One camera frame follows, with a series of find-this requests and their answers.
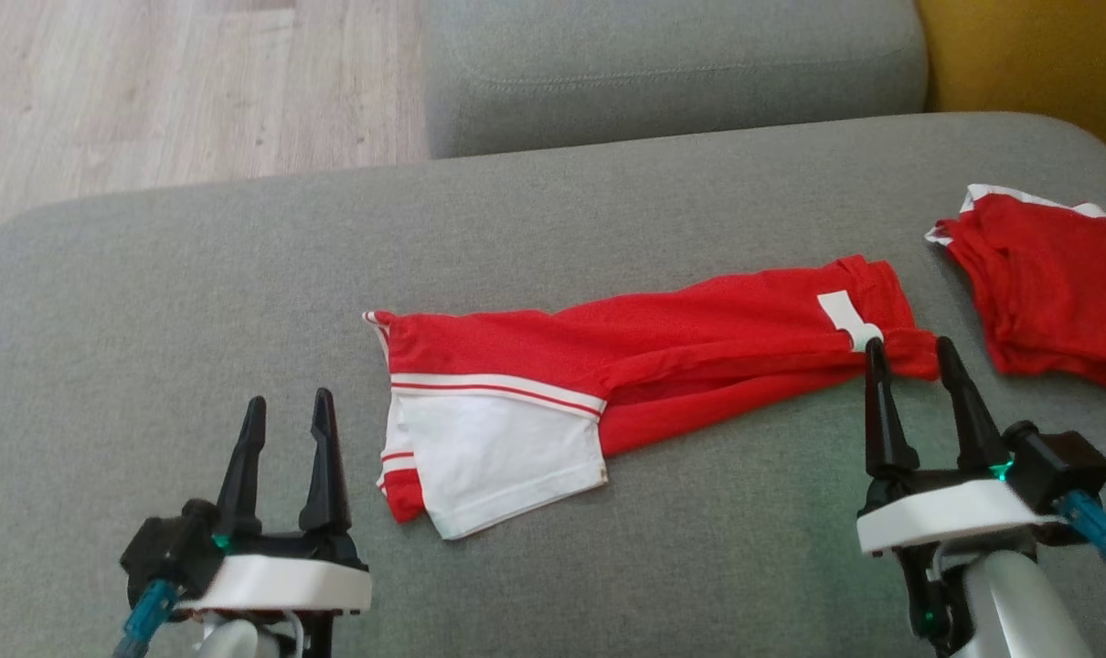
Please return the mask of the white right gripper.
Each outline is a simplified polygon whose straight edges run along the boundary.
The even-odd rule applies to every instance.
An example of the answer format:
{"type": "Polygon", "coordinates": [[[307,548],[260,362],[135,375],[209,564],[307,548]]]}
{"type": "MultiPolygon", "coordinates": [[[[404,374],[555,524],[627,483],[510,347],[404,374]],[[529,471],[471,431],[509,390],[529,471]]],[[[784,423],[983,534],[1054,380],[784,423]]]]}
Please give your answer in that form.
{"type": "Polygon", "coordinates": [[[918,470],[920,456],[907,442],[893,399],[893,369],[883,340],[867,342],[864,355],[864,441],[872,482],[856,520],[863,554],[1061,524],[1056,514],[1035,511],[1005,479],[988,474],[1010,463],[1010,450],[954,342],[939,337],[937,357],[951,397],[961,472],[918,470]]]}

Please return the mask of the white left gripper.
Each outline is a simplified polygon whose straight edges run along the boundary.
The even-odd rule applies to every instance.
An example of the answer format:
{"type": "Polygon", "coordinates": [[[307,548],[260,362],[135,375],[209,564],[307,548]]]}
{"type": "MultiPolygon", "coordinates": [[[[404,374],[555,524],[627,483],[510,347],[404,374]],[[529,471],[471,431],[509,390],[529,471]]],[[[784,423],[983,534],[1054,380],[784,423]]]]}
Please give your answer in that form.
{"type": "MultiPolygon", "coordinates": [[[[267,401],[249,400],[218,497],[213,543],[226,554],[202,597],[178,610],[351,613],[369,610],[368,566],[348,535],[261,535],[255,513],[258,458],[265,446],[267,401]]],[[[352,528],[335,397],[319,388],[311,436],[315,442],[306,503],[299,515],[305,533],[345,534],[352,528]]]]}

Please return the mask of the red shorts with white stripe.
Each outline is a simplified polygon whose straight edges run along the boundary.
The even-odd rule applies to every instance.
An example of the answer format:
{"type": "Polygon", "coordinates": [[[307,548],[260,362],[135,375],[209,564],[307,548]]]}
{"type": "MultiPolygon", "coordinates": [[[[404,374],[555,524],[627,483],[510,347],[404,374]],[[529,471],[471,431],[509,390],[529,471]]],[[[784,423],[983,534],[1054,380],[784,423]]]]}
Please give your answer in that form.
{"type": "Polygon", "coordinates": [[[926,241],[962,268],[1001,374],[1063,372],[1106,388],[1106,212],[971,184],[926,241]]]}

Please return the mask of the red number 23 jersey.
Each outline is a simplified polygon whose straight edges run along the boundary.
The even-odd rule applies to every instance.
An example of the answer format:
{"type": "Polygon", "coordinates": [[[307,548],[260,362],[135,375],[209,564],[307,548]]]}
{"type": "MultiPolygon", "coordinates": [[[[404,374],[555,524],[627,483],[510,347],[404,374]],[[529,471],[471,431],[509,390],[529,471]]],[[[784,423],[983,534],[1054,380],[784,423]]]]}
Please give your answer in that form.
{"type": "Polygon", "coordinates": [[[608,482],[607,460],[866,370],[939,375],[893,267],[713,278],[555,313],[365,313],[388,366],[378,490],[461,540],[608,482]]]}

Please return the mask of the grey fabric sofa seat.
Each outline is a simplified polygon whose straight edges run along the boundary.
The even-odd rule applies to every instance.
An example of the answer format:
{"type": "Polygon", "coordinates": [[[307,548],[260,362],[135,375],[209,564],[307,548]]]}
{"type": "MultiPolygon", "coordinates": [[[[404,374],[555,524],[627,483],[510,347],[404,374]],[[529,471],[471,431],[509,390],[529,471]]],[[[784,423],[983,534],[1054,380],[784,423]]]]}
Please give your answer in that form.
{"type": "Polygon", "coordinates": [[[859,553],[854,380],[612,460],[599,490],[461,542],[395,524],[361,315],[557,311],[735,271],[888,260],[997,422],[1079,430],[1106,390],[1008,378],[924,233],[970,184],[1106,212],[1106,147],[1030,115],[912,115],[103,196],[0,226],[0,658],[109,658],[145,516],[218,495],[268,400],[258,513],[298,525],[335,396],[371,612],[336,655],[929,655],[893,558],[859,553]]]}

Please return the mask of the yellow cushion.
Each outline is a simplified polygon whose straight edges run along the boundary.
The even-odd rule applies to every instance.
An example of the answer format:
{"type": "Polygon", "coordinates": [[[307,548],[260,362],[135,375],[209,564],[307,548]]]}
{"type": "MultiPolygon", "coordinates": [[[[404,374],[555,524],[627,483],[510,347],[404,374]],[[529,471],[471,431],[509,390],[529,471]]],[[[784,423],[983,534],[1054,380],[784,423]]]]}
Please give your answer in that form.
{"type": "Polygon", "coordinates": [[[1106,0],[916,0],[930,111],[1015,111],[1106,144],[1106,0]]]}

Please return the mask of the grey sofa cushion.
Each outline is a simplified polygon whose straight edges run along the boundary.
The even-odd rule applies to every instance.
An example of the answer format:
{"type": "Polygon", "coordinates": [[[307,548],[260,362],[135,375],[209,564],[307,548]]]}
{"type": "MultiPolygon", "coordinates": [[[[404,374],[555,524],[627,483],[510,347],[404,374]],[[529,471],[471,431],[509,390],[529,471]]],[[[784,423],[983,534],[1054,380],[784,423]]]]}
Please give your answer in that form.
{"type": "Polygon", "coordinates": [[[915,0],[427,0],[434,158],[921,112],[915,0]]]}

